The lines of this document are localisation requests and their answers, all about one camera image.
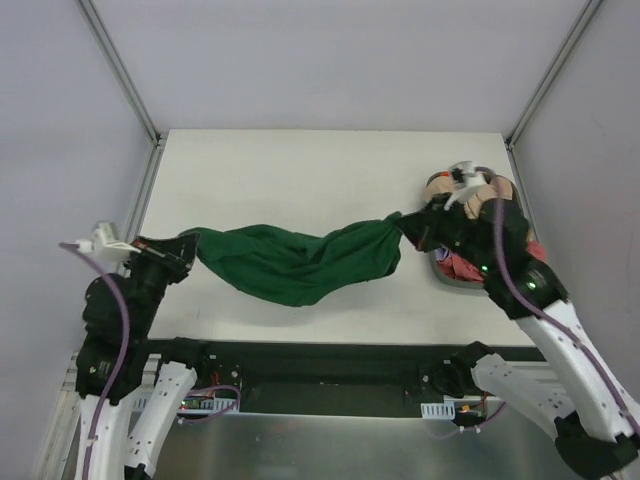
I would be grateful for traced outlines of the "left aluminium table rail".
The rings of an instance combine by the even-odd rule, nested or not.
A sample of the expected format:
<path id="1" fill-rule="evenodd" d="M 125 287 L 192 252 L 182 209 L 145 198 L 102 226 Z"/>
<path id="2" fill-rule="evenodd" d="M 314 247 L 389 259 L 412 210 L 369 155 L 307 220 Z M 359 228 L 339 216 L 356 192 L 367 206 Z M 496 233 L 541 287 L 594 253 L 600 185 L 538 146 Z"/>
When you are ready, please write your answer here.
<path id="1" fill-rule="evenodd" d="M 131 245 L 135 238 L 140 236 L 139 231 L 160 157 L 161 149 L 156 147 L 136 194 L 133 213 L 126 224 L 123 241 Z M 117 273 L 101 273 L 89 284 L 85 292 L 85 346 L 95 351 L 104 351 L 111 356 L 115 356 L 120 348 L 130 349 L 141 345 L 149 333 L 153 317 L 168 286 L 164 282 L 132 279 L 127 269 L 127 260 L 120 264 L 129 274 L 128 277 Z"/>

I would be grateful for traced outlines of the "lilac t shirt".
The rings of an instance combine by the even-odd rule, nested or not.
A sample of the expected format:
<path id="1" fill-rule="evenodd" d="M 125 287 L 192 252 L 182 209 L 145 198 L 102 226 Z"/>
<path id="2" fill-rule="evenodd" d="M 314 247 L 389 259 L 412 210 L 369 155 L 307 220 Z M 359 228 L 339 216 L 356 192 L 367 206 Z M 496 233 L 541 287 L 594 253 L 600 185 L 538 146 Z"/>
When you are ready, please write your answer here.
<path id="1" fill-rule="evenodd" d="M 438 263 L 447 262 L 453 256 L 453 252 L 445 247 L 440 247 L 435 250 L 435 258 Z"/>

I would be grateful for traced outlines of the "aluminium frame post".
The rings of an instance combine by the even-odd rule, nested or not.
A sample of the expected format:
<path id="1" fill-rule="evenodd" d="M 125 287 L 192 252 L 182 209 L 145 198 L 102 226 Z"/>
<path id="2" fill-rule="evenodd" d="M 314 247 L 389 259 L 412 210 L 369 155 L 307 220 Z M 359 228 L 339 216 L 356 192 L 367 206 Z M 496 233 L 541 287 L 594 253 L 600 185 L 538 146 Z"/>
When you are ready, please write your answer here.
<path id="1" fill-rule="evenodd" d="M 120 87 L 126 101 L 138 120 L 140 126 L 144 130 L 151 144 L 157 146 L 160 144 L 162 134 L 156 127 L 152 117 L 135 85 L 119 51 L 112 39 L 108 28 L 102 19 L 95 3 L 91 0 L 76 0 L 81 15 L 86 21 L 94 40 L 103 54 L 109 69 Z"/>
<path id="2" fill-rule="evenodd" d="M 582 5 L 575 20 L 571 24 L 549 65 L 545 69 L 531 96 L 526 102 L 521 114 L 517 118 L 513 128 L 505 136 L 505 145 L 508 151 L 512 151 L 514 149 L 528 128 L 535 113 L 544 103 L 547 95 L 563 73 L 580 42 L 585 37 L 597 15 L 605 5 L 605 0 L 588 0 Z"/>

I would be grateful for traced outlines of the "right aluminium frame post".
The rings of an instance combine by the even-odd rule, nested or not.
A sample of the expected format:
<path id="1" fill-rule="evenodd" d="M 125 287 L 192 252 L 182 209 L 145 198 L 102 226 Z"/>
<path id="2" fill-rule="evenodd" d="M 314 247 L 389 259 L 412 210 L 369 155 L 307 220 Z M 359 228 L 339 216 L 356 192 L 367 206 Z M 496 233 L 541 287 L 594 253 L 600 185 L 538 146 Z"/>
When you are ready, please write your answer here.
<path id="1" fill-rule="evenodd" d="M 505 136 L 505 145 L 508 151 L 512 151 L 514 149 L 528 128 L 535 113 L 544 103 L 547 95 L 563 73 L 580 42 L 585 37 L 597 15 L 605 5 L 605 0 L 588 0 L 582 5 L 575 20 L 571 24 L 549 65 L 545 69 L 531 96 L 526 102 L 521 114 L 517 118 L 513 128 Z"/>

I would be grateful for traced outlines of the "grey laundry basket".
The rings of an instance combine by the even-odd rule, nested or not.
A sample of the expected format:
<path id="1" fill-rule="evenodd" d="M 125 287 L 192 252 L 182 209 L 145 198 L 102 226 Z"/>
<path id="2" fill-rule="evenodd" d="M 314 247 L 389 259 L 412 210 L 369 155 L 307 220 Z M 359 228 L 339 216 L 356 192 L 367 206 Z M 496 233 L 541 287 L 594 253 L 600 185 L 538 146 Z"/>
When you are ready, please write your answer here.
<path id="1" fill-rule="evenodd" d="M 516 208 L 523 212 L 520 195 L 516 185 L 504 176 L 499 177 L 502 192 L 506 200 L 511 201 Z M 427 181 L 423 193 L 423 201 L 427 202 L 437 193 L 450 193 L 454 184 L 446 171 L 436 172 Z M 445 247 L 438 247 L 428 254 L 429 265 L 442 284 L 469 291 L 481 291 L 483 289 L 482 278 L 472 265 L 465 263 L 459 257 L 455 257 Z"/>

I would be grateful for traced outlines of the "pink t shirt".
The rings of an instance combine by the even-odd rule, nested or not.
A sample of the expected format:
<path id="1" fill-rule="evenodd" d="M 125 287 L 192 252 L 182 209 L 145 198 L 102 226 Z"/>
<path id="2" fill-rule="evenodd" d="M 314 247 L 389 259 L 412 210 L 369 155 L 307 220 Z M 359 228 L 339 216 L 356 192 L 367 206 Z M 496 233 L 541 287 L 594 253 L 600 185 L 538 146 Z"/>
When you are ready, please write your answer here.
<path id="1" fill-rule="evenodd" d="M 529 241 L 527 250 L 538 260 L 542 262 L 546 261 L 546 252 L 537 241 Z M 457 254 L 453 253 L 452 258 L 447 262 L 438 263 L 436 261 L 436 266 L 445 277 L 451 280 L 476 285 L 483 284 L 483 277 L 479 273 L 478 269 Z"/>

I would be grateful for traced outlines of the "green t shirt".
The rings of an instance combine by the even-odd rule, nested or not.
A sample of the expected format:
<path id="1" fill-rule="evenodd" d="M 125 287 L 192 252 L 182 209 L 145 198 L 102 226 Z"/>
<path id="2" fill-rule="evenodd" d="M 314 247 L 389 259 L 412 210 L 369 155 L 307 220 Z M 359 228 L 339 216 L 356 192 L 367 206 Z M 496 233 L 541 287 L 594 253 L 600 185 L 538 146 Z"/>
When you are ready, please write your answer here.
<path id="1" fill-rule="evenodd" d="M 312 306 L 343 287 L 392 275 L 401 260 L 399 212 L 318 237 L 258 224 L 198 236 L 200 263 L 236 290 L 288 307 Z"/>

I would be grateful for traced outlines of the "right aluminium table rail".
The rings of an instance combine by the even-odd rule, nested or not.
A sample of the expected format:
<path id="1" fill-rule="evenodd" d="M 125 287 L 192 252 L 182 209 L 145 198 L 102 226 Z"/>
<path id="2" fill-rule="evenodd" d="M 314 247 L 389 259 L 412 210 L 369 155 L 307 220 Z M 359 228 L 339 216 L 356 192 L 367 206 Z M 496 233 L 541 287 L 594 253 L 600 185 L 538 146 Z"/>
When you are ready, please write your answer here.
<path id="1" fill-rule="evenodd" d="M 522 166 L 522 162 L 518 159 L 516 151 L 509 146 L 506 146 L 506 149 L 515 183 L 517 184 L 520 200 L 522 201 L 522 207 L 530 221 L 532 236 L 538 243 L 542 243 L 541 230 L 537 225 L 533 210 L 533 190 L 527 185 L 525 168 Z"/>

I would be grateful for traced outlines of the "aluminium table rail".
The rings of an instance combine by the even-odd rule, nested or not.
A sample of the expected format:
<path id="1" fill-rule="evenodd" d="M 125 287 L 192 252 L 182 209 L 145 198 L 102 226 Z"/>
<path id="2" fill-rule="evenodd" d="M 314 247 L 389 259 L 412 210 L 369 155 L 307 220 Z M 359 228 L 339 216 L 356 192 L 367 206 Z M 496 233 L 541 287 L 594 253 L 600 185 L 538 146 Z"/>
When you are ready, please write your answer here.
<path id="1" fill-rule="evenodd" d="M 537 225 L 533 210 L 533 190 L 527 185 L 525 168 L 522 166 L 522 162 L 518 159 L 516 151 L 509 146 L 506 146 L 506 149 L 515 183 L 517 184 L 520 200 L 522 201 L 522 207 L 530 221 L 532 236 L 538 243 L 542 243 L 541 230 Z"/>
<path id="2" fill-rule="evenodd" d="M 136 194 L 133 213 L 126 224 L 123 241 L 131 245 L 135 238 L 140 236 L 139 231 L 160 157 L 161 149 L 156 147 Z M 89 284 L 85 292 L 85 346 L 95 351 L 104 351 L 111 356 L 115 356 L 120 348 L 130 349 L 141 345 L 149 333 L 153 317 L 168 286 L 164 282 L 132 279 L 127 269 L 127 260 L 120 264 L 129 274 L 128 277 L 117 273 L 101 273 Z"/>

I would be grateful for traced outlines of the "left aluminium frame post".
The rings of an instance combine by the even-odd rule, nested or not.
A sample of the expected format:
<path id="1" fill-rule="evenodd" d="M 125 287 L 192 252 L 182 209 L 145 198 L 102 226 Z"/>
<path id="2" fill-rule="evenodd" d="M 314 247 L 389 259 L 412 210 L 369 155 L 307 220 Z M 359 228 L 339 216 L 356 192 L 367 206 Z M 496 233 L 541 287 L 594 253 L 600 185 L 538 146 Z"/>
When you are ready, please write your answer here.
<path id="1" fill-rule="evenodd" d="M 156 127 L 152 117 L 135 85 L 119 51 L 112 39 L 108 28 L 102 19 L 95 3 L 91 0 L 76 0 L 81 15 L 86 21 L 94 40 L 103 54 L 109 69 L 120 87 L 126 101 L 138 120 L 140 126 L 144 130 L 151 144 L 157 146 L 160 144 L 162 134 Z"/>

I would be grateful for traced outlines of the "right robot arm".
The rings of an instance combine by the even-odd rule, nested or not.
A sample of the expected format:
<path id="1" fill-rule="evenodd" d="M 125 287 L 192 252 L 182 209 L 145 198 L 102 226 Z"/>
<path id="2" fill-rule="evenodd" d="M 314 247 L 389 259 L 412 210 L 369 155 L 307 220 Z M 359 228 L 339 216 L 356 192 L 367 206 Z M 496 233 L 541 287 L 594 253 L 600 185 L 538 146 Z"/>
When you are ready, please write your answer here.
<path id="1" fill-rule="evenodd" d="M 597 353 L 553 270 L 529 252 L 519 208 L 490 201 L 470 219 L 459 205 L 432 202 L 397 226 L 417 250 L 444 246 L 475 266 L 490 300 L 535 344 L 564 391 L 513 370 L 479 341 L 428 369 L 434 390 L 501 398 L 544 430 L 583 479 L 612 478 L 638 459 L 639 404 Z"/>

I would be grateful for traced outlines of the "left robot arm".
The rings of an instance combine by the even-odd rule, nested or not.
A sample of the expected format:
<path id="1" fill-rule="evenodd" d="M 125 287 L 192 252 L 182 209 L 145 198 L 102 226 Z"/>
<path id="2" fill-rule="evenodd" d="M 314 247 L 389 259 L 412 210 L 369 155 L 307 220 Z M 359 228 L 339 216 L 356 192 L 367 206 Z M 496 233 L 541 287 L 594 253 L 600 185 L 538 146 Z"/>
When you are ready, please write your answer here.
<path id="1" fill-rule="evenodd" d="M 155 391 L 137 423 L 130 422 L 150 355 L 148 334 L 166 289 L 189 275 L 199 236 L 122 243 L 127 275 L 105 272 L 78 246 L 70 252 L 98 276 L 87 287 L 86 337 L 76 359 L 80 398 L 78 479 L 151 479 L 176 417 L 191 389 L 204 387 L 210 363 L 174 340 L 159 363 Z"/>

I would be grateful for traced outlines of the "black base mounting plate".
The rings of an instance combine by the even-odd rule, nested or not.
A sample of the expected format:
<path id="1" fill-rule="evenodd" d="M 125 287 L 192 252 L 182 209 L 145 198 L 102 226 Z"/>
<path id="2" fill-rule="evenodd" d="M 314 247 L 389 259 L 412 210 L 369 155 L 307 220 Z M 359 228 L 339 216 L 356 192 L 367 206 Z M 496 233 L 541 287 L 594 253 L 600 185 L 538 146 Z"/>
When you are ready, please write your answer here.
<path id="1" fill-rule="evenodd" d="M 184 348 L 200 360 L 188 397 L 233 398 L 238 413 L 417 418 L 421 403 L 455 391 L 472 401 L 481 391 L 450 361 L 461 345 L 357 345 L 151 340 L 163 359 Z"/>

